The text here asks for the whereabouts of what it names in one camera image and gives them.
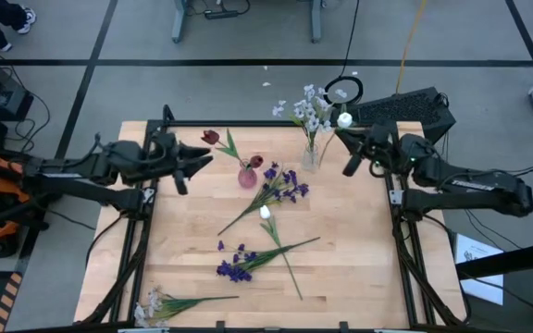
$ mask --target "sneaker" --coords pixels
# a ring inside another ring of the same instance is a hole
[[[0,48],[0,51],[1,52],[7,52],[7,51],[11,50],[12,47],[13,47],[13,45],[11,43],[7,43],[6,46]]]
[[[34,12],[34,10],[26,6],[21,6],[21,7],[26,12],[26,24],[24,24],[24,27],[22,27],[22,29],[18,30],[18,33],[26,34],[30,32],[31,25],[34,24],[34,22],[36,22],[36,13]]]

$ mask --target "butcher block tabletop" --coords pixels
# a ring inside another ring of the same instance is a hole
[[[119,138],[143,143],[145,126],[146,122],[124,122]],[[404,122],[398,126],[401,134],[423,133],[420,123]],[[169,130],[188,145],[209,147],[201,140],[203,130],[208,128]],[[226,128],[211,130],[225,139]],[[258,184],[251,190],[241,188],[238,161],[216,150],[211,153],[213,162],[187,182],[188,195],[178,195],[171,177],[159,182],[141,303],[147,304],[147,293],[155,286],[176,298],[240,296],[202,302],[170,319],[170,327],[215,327],[216,321],[225,321],[226,327],[335,328],[345,321],[351,328],[408,328],[384,179],[371,177],[366,161],[353,177],[344,177],[341,172],[349,154],[336,137],[330,142],[320,169],[310,173],[300,166],[306,143],[300,129],[229,130],[241,157],[264,157]],[[330,135],[318,134],[320,152]],[[320,237],[287,253],[303,301],[281,256],[256,270],[252,282],[234,283],[216,274],[217,266],[222,260],[230,262],[240,243],[258,252],[276,248],[259,226],[262,220],[258,212],[217,235],[252,201],[271,161],[296,170],[298,180],[310,188],[297,203],[286,201],[271,206],[283,245]],[[441,211],[432,213],[443,221]],[[103,207],[96,234],[117,217],[116,210]],[[126,226],[126,220],[119,222],[93,248],[76,320],[86,317],[115,282]],[[463,319],[465,306],[445,231],[426,220],[418,223],[418,231],[430,284],[453,313]],[[226,244],[224,251],[217,250],[219,241]],[[424,322],[420,292],[412,281],[417,317]],[[131,283],[124,289],[123,320],[127,319],[130,291]]]

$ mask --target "concrete floor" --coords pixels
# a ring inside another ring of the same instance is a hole
[[[224,0],[244,9],[240,0]],[[174,44],[170,32],[174,5],[168,0],[118,0],[99,59],[342,59],[349,40],[355,0],[328,0],[323,10],[323,38],[310,43],[309,6],[292,0],[250,0],[252,9],[238,18],[186,18],[184,39]],[[52,157],[57,151],[80,86],[87,88],[68,157],[84,154],[100,132],[113,141],[125,120],[159,118],[169,104],[178,119],[271,119],[278,99],[298,99],[306,83],[324,86],[339,66],[173,66],[131,63],[107,66],[88,59],[109,5],[116,0],[25,0],[38,13],[26,36],[5,28],[15,47],[7,59],[80,60],[23,62],[16,66],[28,89],[51,110],[50,124],[35,138],[33,153]],[[533,0],[515,0],[533,41]],[[202,1],[193,3],[197,11]],[[418,9],[418,1],[363,0],[353,37],[351,59],[397,60]],[[409,52],[417,60],[532,60],[505,0],[429,0]],[[517,169],[533,165],[533,109],[527,91],[533,68],[463,63],[444,67],[409,67],[402,92],[435,86],[447,93],[457,124],[451,130],[450,162],[473,168]],[[93,70],[91,81],[84,74]],[[364,82],[364,100],[393,93],[398,67],[348,67]],[[263,82],[272,85],[263,87]],[[29,117],[45,121],[35,102]],[[533,174],[524,177],[533,187]],[[99,206],[65,198],[53,207],[95,225]],[[450,228],[480,241],[463,212],[446,212]],[[533,214],[526,218],[477,212],[487,226],[522,247],[533,245]],[[31,253],[7,329],[63,326],[71,323],[84,274],[84,258],[93,232],[47,215]],[[514,247],[487,232],[505,250]],[[18,257],[0,259],[0,270],[13,270]],[[533,302],[533,271],[510,274],[505,285]],[[533,312],[505,297],[503,307],[473,300],[473,323],[533,332]]]

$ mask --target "glass vase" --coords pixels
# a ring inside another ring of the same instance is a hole
[[[304,156],[302,157],[302,169],[309,172],[316,172],[318,170],[318,145],[309,143],[305,146]]]
[[[238,183],[242,186],[243,189],[251,189],[256,186],[258,181],[258,176],[253,168],[247,167],[248,161],[240,163],[240,172],[238,173]]]

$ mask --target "small pink vase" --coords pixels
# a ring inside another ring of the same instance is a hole
[[[258,181],[258,176],[256,176],[256,172],[254,172],[254,169],[249,168],[246,169],[246,165],[248,162],[240,163],[240,172],[238,173],[238,182],[240,183],[240,186],[242,186],[244,189],[251,189],[254,186],[256,186],[256,182]]]

